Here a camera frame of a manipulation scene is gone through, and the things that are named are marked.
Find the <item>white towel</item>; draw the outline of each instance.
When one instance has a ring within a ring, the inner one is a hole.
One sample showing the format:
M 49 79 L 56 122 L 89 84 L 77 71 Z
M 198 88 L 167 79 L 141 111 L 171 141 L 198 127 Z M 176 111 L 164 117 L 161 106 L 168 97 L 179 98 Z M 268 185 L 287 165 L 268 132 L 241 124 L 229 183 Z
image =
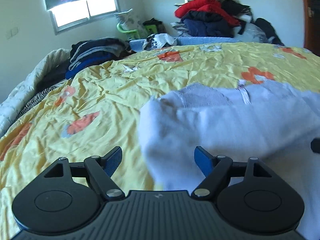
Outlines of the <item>white towel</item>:
M 165 190 L 191 193 L 204 179 L 196 146 L 238 162 L 258 157 L 303 198 L 298 232 L 319 240 L 320 155 L 310 142 L 320 136 L 320 96 L 274 81 L 246 89 L 250 105 L 239 90 L 194 84 L 143 106 L 139 141 L 150 173 Z

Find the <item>ribbed black surface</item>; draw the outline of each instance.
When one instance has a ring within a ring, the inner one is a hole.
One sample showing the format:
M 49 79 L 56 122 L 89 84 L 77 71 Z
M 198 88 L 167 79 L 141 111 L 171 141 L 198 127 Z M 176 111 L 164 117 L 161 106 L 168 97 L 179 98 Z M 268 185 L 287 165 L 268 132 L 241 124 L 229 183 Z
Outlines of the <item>ribbed black surface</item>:
M 254 236 L 229 226 L 212 204 L 196 201 L 186 191 L 132 191 L 122 201 L 109 202 L 96 220 L 63 236 L 21 232 L 14 240 L 303 240 L 295 232 Z

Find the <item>green chair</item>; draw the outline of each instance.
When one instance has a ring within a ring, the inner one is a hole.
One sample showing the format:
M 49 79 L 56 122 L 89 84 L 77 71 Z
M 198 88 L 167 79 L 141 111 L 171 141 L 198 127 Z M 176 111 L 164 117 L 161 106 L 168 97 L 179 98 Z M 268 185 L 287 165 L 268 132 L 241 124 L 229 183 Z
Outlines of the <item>green chair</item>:
M 150 34 L 157 34 L 157 26 L 156 25 L 147 25 L 145 26 L 145 28 L 147 29 L 147 31 Z M 140 40 L 140 34 L 138 32 L 138 30 L 132 30 L 132 31 L 125 31 L 124 29 L 122 29 L 120 23 L 117 24 L 117 29 L 119 32 L 126 34 L 130 40 Z

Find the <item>orange flower pattern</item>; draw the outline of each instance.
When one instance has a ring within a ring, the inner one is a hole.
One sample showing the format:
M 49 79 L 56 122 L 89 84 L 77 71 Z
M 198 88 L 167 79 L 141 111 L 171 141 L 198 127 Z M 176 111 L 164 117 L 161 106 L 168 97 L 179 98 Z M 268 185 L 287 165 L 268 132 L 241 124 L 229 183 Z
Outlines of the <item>orange flower pattern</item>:
M 7 151 L 12 147 L 12 146 L 15 146 L 15 145 L 18 145 L 22 139 L 27 135 L 28 131 L 30 130 L 31 128 L 31 125 L 32 123 L 31 122 L 28 122 L 26 123 L 23 128 L 21 129 L 21 131 L 19 132 L 19 134 L 10 142 L 7 144 L 7 146 L 4 148 L 4 151 L 2 152 L 2 154 L 0 155 L 0 161 L 3 162 L 4 160 L 4 157 L 7 153 Z
M 81 119 L 74 121 L 72 124 L 66 125 L 61 136 L 63 138 L 69 138 L 71 135 L 83 131 L 99 114 L 100 111 L 92 114 L 86 114 Z
M 166 51 L 157 56 L 159 60 L 165 62 L 183 62 L 183 59 L 181 58 L 180 53 L 178 51 Z
M 301 55 L 300 53 L 298 52 L 295 52 L 293 49 L 291 48 L 280 48 L 283 52 L 286 52 L 286 53 L 290 53 L 290 54 L 293 54 L 299 58 L 302 58 L 302 59 L 307 59 L 305 56 Z
M 249 67 L 248 72 L 242 72 L 243 79 L 252 82 L 253 84 L 261 84 L 263 81 L 258 81 L 255 75 L 266 77 L 267 79 L 274 80 L 274 76 L 270 72 L 262 72 L 255 67 Z
M 55 106 L 60 106 L 64 101 L 66 101 L 67 97 L 71 97 L 76 92 L 74 87 L 68 86 L 60 95 L 60 97 L 54 102 Z

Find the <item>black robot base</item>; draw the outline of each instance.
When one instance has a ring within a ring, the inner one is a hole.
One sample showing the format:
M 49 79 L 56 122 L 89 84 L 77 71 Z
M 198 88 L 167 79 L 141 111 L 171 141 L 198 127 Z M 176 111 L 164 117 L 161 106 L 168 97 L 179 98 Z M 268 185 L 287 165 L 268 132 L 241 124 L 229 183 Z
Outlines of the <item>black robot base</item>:
M 110 178 L 122 161 L 115 147 L 81 163 L 60 157 L 14 199 L 21 231 L 14 240 L 303 240 L 299 194 L 263 162 L 233 162 L 195 149 L 206 178 L 192 192 L 135 191 Z M 72 177 L 86 178 L 88 186 Z M 244 177 L 229 186 L 231 177 Z

